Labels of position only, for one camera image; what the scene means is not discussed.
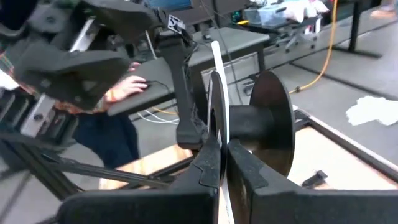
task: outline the white paper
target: white paper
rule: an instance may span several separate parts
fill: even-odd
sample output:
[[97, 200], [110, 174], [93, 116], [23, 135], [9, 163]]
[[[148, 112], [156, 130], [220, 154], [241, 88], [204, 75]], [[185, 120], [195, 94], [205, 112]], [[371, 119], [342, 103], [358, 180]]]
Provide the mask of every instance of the white paper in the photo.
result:
[[365, 96], [356, 101], [346, 112], [348, 122], [353, 126], [378, 121], [389, 126], [398, 122], [398, 101]]
[[5, 88], [7, 90], [13, 90], [18, 87], [19, 87], [19, 85], [17, 82], [15, 82], [4, 71], [0, 70], [0, 88]]

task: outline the white cable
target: white cable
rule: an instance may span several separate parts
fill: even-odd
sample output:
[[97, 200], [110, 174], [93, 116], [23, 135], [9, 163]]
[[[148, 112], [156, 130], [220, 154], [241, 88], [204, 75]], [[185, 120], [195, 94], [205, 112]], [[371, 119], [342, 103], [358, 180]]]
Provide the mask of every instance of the white cable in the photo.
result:
[[146, 113], [148, 113], [149, 115], [153, 116], [154, 118], [158, 119], [159, 121], [163, 121], [163, 122], [165, 122], [165, 123], [174, 123], [174, 124], [175, 124], [176, 121], [179, 121], [179, 120], [180, 120], [180, 119], [175, 119], [175, 120], [173, 120], [173, 121], [167, 121], [166, 119], [163, 119], [163, 118], [160, 118], [160, 117], [154, 115], [154, 114], [151, 113], [149, 110], [144, 110], [144, 111], [145, 111]]
[[152, 52], [152, 55], [154, 56], [154, 59], [157, 59], [155, 49], [154, 46], [152, 46], [152, 41], [150, 40], [148, 31], [145, 31], [145, 36], [147, 37], [148, 46], [150, 48], [150, 51]]
[[153, 120], [151, 120], [151, 119], [148, 119], [148, 118], [146, 118], [146, 117], [144, 117], [140, 112], [138, 112], [137, 113], [138, 114], [138, 116], [140, 117], [140, 118], [142, 118], [143, 120], [145, 120], [145, 121], [148, 121], [148, 122], [151, 122], [151, 123], [156, 123], [156, 124], [167, 124], [167, 123], [171, 123], [171, 124], [178, 124], [178, 123], [176, 123], [176, 121], [178, 121], [178, 119], [176, 119], [176, 120], [173, 120], [173, 121], [153, 121]]

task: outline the gray floor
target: gray floor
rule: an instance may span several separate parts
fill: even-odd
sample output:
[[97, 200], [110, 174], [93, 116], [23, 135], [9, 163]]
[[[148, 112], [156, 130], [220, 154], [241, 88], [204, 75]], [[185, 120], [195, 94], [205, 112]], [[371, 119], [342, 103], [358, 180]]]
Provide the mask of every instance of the gray floor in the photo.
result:
[[[364, 13], [361, 22], [360, 31], [363, 33], [376, 27], [383, 26], [391, 21], [372, 20], [369, 18], [369, 13]], [[340, 28], [336, 34], [335, 43], [346, 40], [349, 37], [349, 26], [347, 26], [349, 23], [350, 19], [339, 23]], [[330, 75], [348, 77], [351, 81], [360, 85], [398, 95], [398, 90], [395, 90], [393, 87], [395, 86], [394, 82], [396, 83], [397, 80], [394, 76], [394, 71], [398, 71], [396, 57], [394, 60], [394, 56], [398, 54], [396, 47], [398, 44], [398, 39], [396, 39], [397, 30], [397, 26], [394, 25], [387, 29], [374, 31], [361, 37], [359, 48], [377, 50], [385, 55], [382, 59], [369, 61], [366, 58], [357, 58], [353, 55], [333, 52], [334, 57], [331, 60], [328, 73]], [[328, 43], [329, 33], [329, 30], [324, 30], [320, 34], [320, 40], [315, 50], [311, 50], [309, 45], [299, 45], [297, 49], [289, 54], [278, 49], [267, 49], [266, 51], [268, 53], [273, 52], [272, 55], [269, 54], [266, 56], [267, 67], [275, 67], [296, 58], [303, 57], [304, 55], [308, 55], [313, 51], [324, 49]], [[235, 62], [234, 68], [238, 78], [243, 78], [250, 73], [257, 72], [255, 57], [255, 55], [250, 55]], [[317, 56], [309, 56], [298, 62], [307, 60], [307, 63], [304, 63], [305, 65], [313, 65], [314, 69], [319, 69], [319, 65], [323, 64], [324, 57], [324, 52], [320, 52]], [[274, 71], [281, 77], [289, 89], [306, 84], [315, 78], [314, 74], [297, 69], [291, 65], [281, 66]], [[233, 76], [229, 68], [227, 68], [227, 76], [229, 82], [232, 82]], [[238, 92], [236, 91], [236, 87], [230, 85], [229, 89], [233, 104], [238, 104]], [[398, 126], [385, 127], [376, 122], [372, 122], [358, 127], [352, 127], [347, 122], [345, 111], [350, 106], [354, 105], [358, 98], [366, 95], [369, 95], [369, 93], [352, 89], [348, 86], [328, 80], [327, 78], [322, 78], [311, 89], [292, 95], [292, 101], [295, 105], [309, 111], [311, 114], [371, 150], [398, 163], [398, 152], [395, 150], [398, 145], [398, 140], [395, 138]], [[248, 97], [243, 96], [244, 103], [248, 103], [248, 100]], [[167, 120], [177, 119], [175, 115], [157, 113], [157, 116]], [[142, 156], [175, 143], [175, 124], [151, 123], [142, 119], [134, 122], [134, 124], [139, 131]], [[90, 152], [89, 149], [79, 145], [71, 147], [65, 153], [65, 156], [81, 162], [101, 165], [101, 161]], [[0, 170], [5, 168], [4, 163], [0, 161]], [[21, 183], [24, 175], [25, 174], [17, 175], [0, 183], [0, 209], [5, 208], [7, 201], [13, 194], [13, 191], [15, 191], [17, 186]], [[70, 175], [70, 178], [85, 189], [95, 189], [98, 186], [98, 179], [78, 175]], [[27, 187], [17, 199], [15, 207], [4, 220], [0, 220], [0, 224], [35, 223], [53, 215], [59, 204], [60, 202], [58, 202], [47, 189], [35, 178], [31, 178], [27, 182]]]

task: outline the table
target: table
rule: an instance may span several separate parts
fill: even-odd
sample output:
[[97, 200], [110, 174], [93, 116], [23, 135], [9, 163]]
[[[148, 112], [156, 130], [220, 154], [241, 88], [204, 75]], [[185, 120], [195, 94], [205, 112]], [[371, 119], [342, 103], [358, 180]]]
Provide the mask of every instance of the table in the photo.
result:
[[[318, 190], [388, 190], [398, 189], [398, 184], [382, 175], [365, 162], [326, 138], [313, 128], [305, 128], [296, 133], [295, 158], [288, 179], [300, 185], [317, 170], [322, 170], [328, 178]], [[138, 161], [120, 167], [120, 170], [151, 174], [178, 161], [191, 157], [188, 150], [177, 145], [170, 146]], [[125, 183], [101, 179], [99, 188], [111, 190]], [[220, 194], [219, 223], [228, 223], [223, 194]]]
[[[224, 62], [229, 61], [229, 58], [220, 34], [225, 41], [232, 60], [256, 52], [258, 55], [259, 70], [265, 70], [263, 50], [265, 42], [269, 40], [268, 35], [227, 27], [220, 28], [220, 33], [215, 29], [210, 29], [210, 34], [214, 40], [220, 43]], [[194, 100], [198, 105], [197, 108], [207, 108], [206, 87], [204, 86], [201, 71], [215, 66], [213, 52], [211, 51], [211, 44], [205, 44], [202, 41], [200, 32], [193, 35], [193, 40], [198, 43], [198, 48], [192, 54], [189, 61], [191, 82], [193, 90], [196, 93]], [[164, 59], [158, 58], [143, 63], [137, 68], [134, 75], [156, 82], [145, 92], [131, 96], [122, 102], [115, 103], [108, 110], [109, 115], [122, 112], [128, 114], [137, 113], [174, 98], [172, 74]], [[199, 118], [206, 121], [207, 109], [199, 111], [198, 115]]]
[[111, 116], [118, 113], [137, 113], [174, 98], [172, 74], [169, 65], [163, 58], [143, 63], [136, 68], [135, 72], [130, 72], [127, 75], [137, 75], [147, 81], [156, 82], [152, 83], [145, 92], [113, 104], [108, 110], [108, 114]]
[[[257, 53], [257, 61], [259, 64], [259, 72], [266, 69], [264, 61], [264, 46], [269, 40], [267, 34], [258, 34], [241, 29], [234, 29], [229, 27], [214, 28], [209, 30], [211, 38], [220, 43], [221, 54], [224, 62], [229, 62], [228, 53], [231, 60], [243, 57], [248, 54]], [[211, 51], [211, 44], [204, 43], [201, 38], [201, 33], [195, 33], [193, 40], [198, 43], [198, 50], [194, 52], [190, 61], [189, 67], [192, 74], [192, 87], [195, 91], [195, 103], [198, 108], [206, 108], [205, 110], [198, 110], [198, 117], [203, 121], [207, 120], [207, 99], [206, 90], [203, 83], [201, 72], [215, 66], [213, 59], [213, 52]]]
[[348, 3], [354, 4], [353, 21], [351, 23], [351, 34], [350, 34], [350, 38], [349, 38], [349, 45], [348, 45], [348, 48], [334, 45], [333, 50], [339, 50], [339, 51], [347, 52], [350, 54], [356, 54], [356, 55], [361, 55], [361, 56], [365, 56], [365, 57], [379, 59], [382, 57], [381, 54], [356, 49], [356, 42], [358, 39], [358, 31], [359, 31], [359, 22], [361, 20], [361, 14], [363, 11], [363, 4], [364, 4], [363, 2], [364, 1], [362, 1], [362, 0], [349, 0], [348, 1]]

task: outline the chair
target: chair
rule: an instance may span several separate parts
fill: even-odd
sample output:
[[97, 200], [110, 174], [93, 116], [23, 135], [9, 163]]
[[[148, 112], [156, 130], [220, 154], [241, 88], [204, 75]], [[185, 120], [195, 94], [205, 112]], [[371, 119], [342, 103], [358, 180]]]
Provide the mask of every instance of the chair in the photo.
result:
[[315, 48], [315, 44], [317, 41], [317, 35], [314, 34], [306, 34], [305, 30], [308, 26], [313, 26], [317, 22], [319, 17], [312, 17], [304, 19], [303, 22], [292, 22], [288, 26], [284, 27], [284, 32], [282, 34], [282, 38], [278, 39], [275, 46], [279, 47], [281, 44], [286, 43], [285, 51], [289, 53], [292, 46], [298, 45], [299, 43], [310, 43], [311, 49]]

